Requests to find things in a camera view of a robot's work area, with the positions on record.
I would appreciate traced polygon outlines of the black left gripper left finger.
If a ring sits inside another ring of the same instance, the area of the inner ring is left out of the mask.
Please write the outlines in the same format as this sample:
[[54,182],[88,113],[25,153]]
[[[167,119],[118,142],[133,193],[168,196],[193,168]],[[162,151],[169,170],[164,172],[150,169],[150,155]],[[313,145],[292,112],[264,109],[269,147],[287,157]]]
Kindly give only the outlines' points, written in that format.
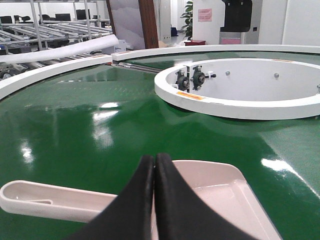
[[144,155],[120,194],[66,240],[150,240],[154,157]]

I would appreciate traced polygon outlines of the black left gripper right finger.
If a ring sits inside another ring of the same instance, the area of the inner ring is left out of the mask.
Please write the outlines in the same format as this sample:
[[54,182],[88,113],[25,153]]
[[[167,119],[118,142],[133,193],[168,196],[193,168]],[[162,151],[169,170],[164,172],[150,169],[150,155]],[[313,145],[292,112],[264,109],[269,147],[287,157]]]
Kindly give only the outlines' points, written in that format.
[[167,153],[156,156],[154,194],[157,231],[161,240],[254,239],[198,197]]

